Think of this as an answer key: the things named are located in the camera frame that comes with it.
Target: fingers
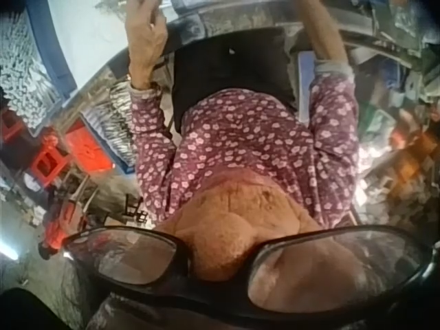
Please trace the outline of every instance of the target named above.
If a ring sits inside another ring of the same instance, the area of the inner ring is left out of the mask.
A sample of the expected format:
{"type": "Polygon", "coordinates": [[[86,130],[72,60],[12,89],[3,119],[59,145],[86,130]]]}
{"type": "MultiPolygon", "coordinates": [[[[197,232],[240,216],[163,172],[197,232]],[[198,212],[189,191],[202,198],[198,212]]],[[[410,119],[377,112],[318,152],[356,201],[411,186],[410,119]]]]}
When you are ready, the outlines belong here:
{"type": "Polygon", "coordinates": [[[157,16],[155,20],[154,30],[157,32],[166,32],[166,17],[161,10],[157,11],[157,16]]]}
{"type": "Polygon", "coordinates": [[[126,15],[129,17],[135,13],[139,8],[139,0],[126,0],[126,15]]]}
{"type": "Polygon", "coordinates": [[[161,2],[162,0],[144,0],[140,6],[140,12],[145,15],[148,20],[150,20],[150,18],[153,16],[152,13],[158,12],[161,2]]]}

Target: eyeglasses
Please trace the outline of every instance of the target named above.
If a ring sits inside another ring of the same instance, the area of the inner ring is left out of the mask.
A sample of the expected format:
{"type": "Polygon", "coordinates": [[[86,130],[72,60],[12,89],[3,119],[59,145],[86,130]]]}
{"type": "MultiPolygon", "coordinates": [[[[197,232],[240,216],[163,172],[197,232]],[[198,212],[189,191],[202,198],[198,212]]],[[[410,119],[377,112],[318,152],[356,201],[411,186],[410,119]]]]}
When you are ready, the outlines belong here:
{"type": "Polygon", "coordinates": [[[116,294],[255,329],[331,329],[355,322],[389,308],[437,262],[435,249],[382,225],[264,242],[225,282],[197,279],[189,247],[161,232],[98,228],[69,237],[64,249],[116,294]]]}

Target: red plastic stool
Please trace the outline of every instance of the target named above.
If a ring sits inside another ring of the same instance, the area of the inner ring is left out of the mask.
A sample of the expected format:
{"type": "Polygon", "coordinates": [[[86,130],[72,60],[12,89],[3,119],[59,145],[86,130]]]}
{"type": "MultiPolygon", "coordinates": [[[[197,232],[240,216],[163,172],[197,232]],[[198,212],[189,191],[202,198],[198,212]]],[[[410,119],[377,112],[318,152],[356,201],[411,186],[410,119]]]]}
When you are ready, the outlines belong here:
{"type": "Polygon", "coordinates": [[[0,133],[3,143],[12,139],[24,128],[25,123],[15,114],[15,112],[9,109],[0,112],[0,133]]]}
{"type": "Polygon", "coordinates": [[[52,183],[58,174],[69,163],[70,156],[61,155],[57,148],[44,146],[30,166],[30,172],[39,184],[45,188],[52,183]]]}

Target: shirt sleeve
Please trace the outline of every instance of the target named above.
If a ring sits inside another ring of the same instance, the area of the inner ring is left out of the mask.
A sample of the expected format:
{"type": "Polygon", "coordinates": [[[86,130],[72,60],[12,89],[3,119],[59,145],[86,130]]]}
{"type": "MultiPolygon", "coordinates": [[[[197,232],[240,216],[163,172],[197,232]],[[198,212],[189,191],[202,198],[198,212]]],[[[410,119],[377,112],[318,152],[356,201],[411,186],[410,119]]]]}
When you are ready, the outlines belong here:
{"type": "Polygon", "coordinates": [[[348,65],[317,63],[311,86],[310,130],[320,207],[334,227],[348,212],[358,171],[358,103],[353,71],[348,65]]]}
{"type": "Polygon", "coordinates": [[[130,89],[136,177],[146,209],[157,221],[166,219],[169,181],[176,151],[160,109],[162,93],[156,89],[130,89]]]}

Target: black eyeglass frame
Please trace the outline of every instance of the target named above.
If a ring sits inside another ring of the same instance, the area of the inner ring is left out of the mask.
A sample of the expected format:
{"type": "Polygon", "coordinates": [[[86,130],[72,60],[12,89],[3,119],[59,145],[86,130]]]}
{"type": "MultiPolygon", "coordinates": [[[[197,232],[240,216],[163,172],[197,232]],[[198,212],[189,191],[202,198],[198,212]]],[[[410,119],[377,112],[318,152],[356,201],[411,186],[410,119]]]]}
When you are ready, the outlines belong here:
{"type": "Polygon", "coordinates": [[[124,226],[96,228],[68,237],[63,242],[63,247],[68,252],[69,244],[76,239],[106,230],[137,232],[167,241],[175,246],[175,254],[164,273],[157,280],[145,285],[130,285],[113,280],[102,275],[95,268],[91,269],[83,261],[74,258],[74,263],[90,275],[104,280],[105,287],[109,291],[146,305],[190,310],[231,325],[252,329],[271,329],[274,327],[275,329],[291,329],[292,327],[295,329],[334,329],[358,320],[364,320],[376,313],[383,313],[402,295],[408,294],[422,284],[429,276],[430,270],[433,270],[438,262],[437,251],[434,248],[399,228],[385,225],[336,228],[263,242],[250,252],[238,272],[225,282],[209,282],[196,278],[192,273],[193,256],[189,247],[175,236],[154,230],[124,226]],[[249,281],[252,279],[254,270],[265,260],[264,256],[271,251],[305,241],[331,237],[335,234],[362,231],[391,232],[404,237],[405,241],[408,240],[420,249],[423,255],[421,266],[408,280],[395,288],[356,305],[331,311],[281,313],[258,307],[250,300],[248,296],[249,281]]]}

